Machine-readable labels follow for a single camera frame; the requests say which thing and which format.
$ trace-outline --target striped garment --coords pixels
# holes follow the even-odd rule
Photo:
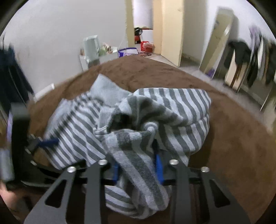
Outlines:
[[[107,207],[139,219],[166,209],[171,188],[157,180],[152,142],[188,165],[207,136],[211,99],[201,89],[167,88],[138,89],[115,106],[96,98],[81,94],[47,129],[46,138],[60,140],[46,150],[50,162],[62,169],[85,159],[90,166],[109,153],[123,173],[116,186],[105,186]]]

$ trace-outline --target tiled floor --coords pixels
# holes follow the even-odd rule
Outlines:
[[[164,58],[161,55],[152,54],[152,56],[149,56],[147,58],[160,61],[169,65],[173,65],[170,61],[168,61],[166,58]],[[227,86],[224,86],[224,81],[221,79],[211,79],[205,74],[203,74],[201,71],[199,71],[199,64],[188,60],[188,59],[182,59],[180,63],[180,70],[185,71],[189,74],[191,74],[194,77],[197,77],[201,79],[202,81],[210,84],[217,90],[227,94],[230,98],[235,100],[239,105],[241,105],[243,108],[248,110],[257,120],[259,120],[262,124],[266,125],[264,122],[264,116],[263,113],[260,112],[261,106],[255,102],[250,96],[248,96],[246,93],[240,91],[239,93],[235,93],[232,89],[230,89]]]

